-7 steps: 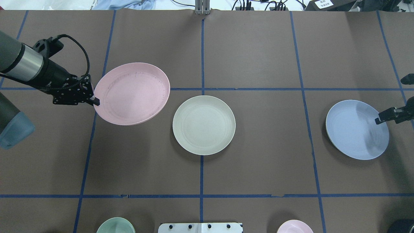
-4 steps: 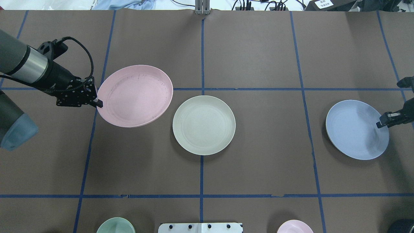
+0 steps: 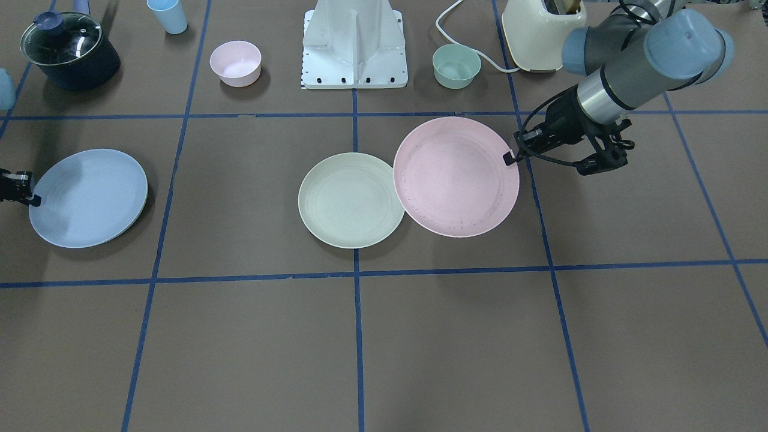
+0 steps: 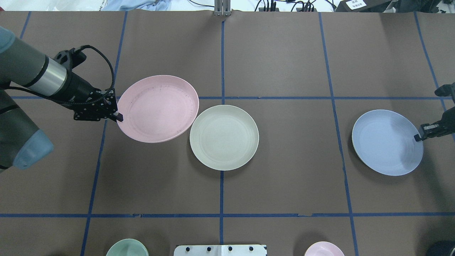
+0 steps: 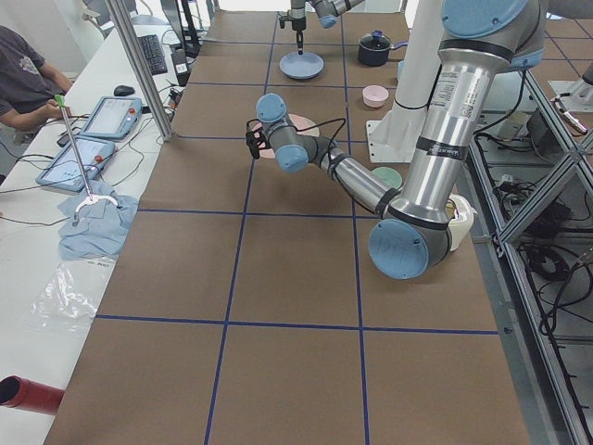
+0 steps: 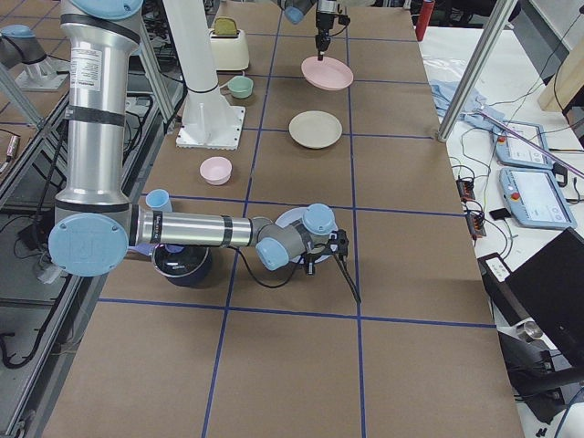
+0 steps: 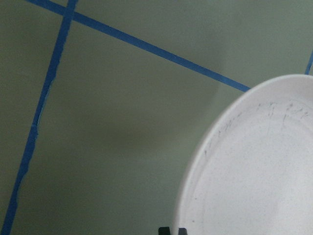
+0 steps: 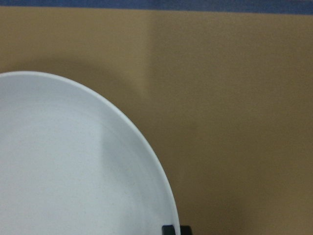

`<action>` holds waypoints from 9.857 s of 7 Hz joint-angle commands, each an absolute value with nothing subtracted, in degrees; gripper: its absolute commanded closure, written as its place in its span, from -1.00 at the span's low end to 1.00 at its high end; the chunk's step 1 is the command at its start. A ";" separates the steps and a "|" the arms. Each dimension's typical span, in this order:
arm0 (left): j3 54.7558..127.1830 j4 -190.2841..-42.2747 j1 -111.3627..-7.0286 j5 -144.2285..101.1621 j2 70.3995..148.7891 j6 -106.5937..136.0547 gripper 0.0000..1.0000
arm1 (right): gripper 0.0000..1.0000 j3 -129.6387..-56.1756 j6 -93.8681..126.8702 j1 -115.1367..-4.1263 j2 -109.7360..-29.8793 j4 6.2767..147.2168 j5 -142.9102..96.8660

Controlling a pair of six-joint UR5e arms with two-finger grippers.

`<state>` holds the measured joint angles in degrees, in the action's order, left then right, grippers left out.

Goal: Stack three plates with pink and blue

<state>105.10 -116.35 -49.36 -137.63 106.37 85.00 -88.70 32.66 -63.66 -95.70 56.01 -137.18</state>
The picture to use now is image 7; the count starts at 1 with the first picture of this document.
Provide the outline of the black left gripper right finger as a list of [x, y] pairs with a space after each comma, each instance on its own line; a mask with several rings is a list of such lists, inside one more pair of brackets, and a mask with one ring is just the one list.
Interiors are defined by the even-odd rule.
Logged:
[[187, 229], [186, 228], [179, 228], [178, 235], [187, 235]]

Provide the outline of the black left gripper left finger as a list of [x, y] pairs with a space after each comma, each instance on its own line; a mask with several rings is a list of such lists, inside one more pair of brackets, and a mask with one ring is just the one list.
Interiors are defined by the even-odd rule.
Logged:
[[169, 227], [159, 227], [158, 228], [158, 235], [170, 235], [170, 228]]

